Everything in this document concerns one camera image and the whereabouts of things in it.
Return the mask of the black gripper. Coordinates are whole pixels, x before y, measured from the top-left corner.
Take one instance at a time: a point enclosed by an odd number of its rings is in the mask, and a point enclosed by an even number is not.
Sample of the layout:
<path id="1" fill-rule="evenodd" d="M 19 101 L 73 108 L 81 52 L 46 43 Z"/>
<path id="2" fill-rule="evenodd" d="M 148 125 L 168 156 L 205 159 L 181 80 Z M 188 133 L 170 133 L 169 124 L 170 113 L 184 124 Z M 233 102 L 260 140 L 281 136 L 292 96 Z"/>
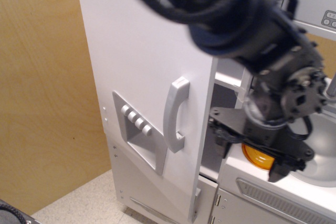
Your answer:
<path id="1" fill-rule="evenodd" d="M 284 118 L 279 110 L 270 110 L 266 119 L 258 106 L 248 101 L 241 109 L 212 107 L 209 125 L 215 134 L 217 154 L 225 159 L 232 144 L 246 144 L 275 160 L 269 171 L 268 181 L 276 183 L 291 171 L 303 171 L 306 163 L 314 158 L 314 151 L 304 141 L 313 128 L 308 115 L 302 116 L 305 133 L 295 133 L 290 124 L 299 117 Z"/>

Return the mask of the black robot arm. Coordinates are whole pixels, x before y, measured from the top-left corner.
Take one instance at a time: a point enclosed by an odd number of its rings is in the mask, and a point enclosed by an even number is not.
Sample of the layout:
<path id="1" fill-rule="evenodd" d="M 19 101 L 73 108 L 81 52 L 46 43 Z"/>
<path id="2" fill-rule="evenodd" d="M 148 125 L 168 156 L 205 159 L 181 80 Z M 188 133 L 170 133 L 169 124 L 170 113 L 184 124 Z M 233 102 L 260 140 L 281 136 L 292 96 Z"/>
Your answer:
<path id="1" fill-rule="evenodd" d="M 195 45 L 230 58 L 256 78 L 242 109 L 213 107 L 209 123 L 229 143 L 271 156 L 268 180 L 304 170 L 314 151 L 306 143 L 309 116 L 326 105 L 323 59 L 293 21 L 298 0 L 142 0 L 159 15 L 188 25 Z M 289 124 L 302 119 L 307 134 Z"/>

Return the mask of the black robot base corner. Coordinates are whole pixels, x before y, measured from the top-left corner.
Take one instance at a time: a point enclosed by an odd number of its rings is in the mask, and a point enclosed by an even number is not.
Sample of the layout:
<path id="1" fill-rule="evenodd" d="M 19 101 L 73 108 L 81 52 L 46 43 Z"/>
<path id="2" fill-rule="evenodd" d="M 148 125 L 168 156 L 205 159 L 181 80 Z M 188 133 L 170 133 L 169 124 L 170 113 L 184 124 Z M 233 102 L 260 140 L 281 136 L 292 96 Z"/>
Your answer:
<path id="1" fill-rule="evenodd" d="M 35 223 L 35 220 L 32 217 L 26 215 L 25 213 L 19 211 L 17 208 L 1 200 L 1 224 L 6 223 L 33 224 Z"/>

